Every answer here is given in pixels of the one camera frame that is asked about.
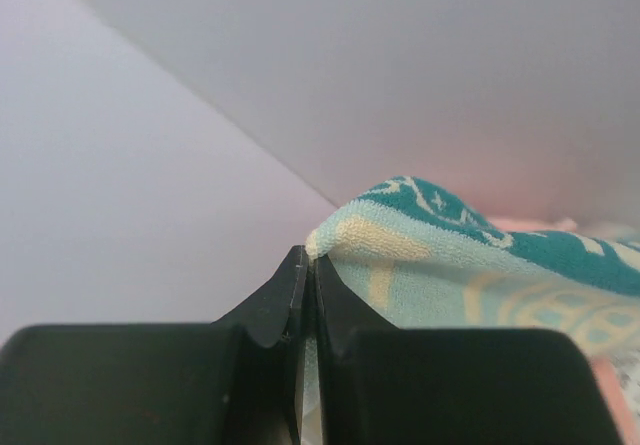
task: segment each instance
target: white wall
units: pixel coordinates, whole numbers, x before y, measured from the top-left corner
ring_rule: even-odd
[[[640,0],[87,0],[336,203],[640,224]]]
[[[332,207],[76,0],[0,0],[0,342],[208,321]]]

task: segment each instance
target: terry cloth towel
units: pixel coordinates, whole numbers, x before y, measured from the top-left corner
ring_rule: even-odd
[[[588,355],[640,343],[640,242],[505,232],[441,187],[395,177],[306,242],[400,327],[544,327]]]

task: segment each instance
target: gray surface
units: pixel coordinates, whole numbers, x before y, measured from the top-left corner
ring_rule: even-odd
[[[216,319],[333,210],[75,0],[0,30],[0,343]]]
[[[336,203],[640,224],[640,0],[87,0]]]

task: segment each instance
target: teal towel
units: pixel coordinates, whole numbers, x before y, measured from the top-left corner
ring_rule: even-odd
[[[395,177],[306,243],[401,327],[545,327],[587,354],[640,343],[640,243],[502,232],[432,183]]]

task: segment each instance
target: black plastic part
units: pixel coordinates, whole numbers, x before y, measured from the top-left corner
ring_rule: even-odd
[[[306,273],[294,247],[214,324],[17,333],[0,353],[0,444],[299,444]]]
[[[399,330],[328,259],[315,264],[315,281],[325,443],[621,443],[586,359],[566,336]]]

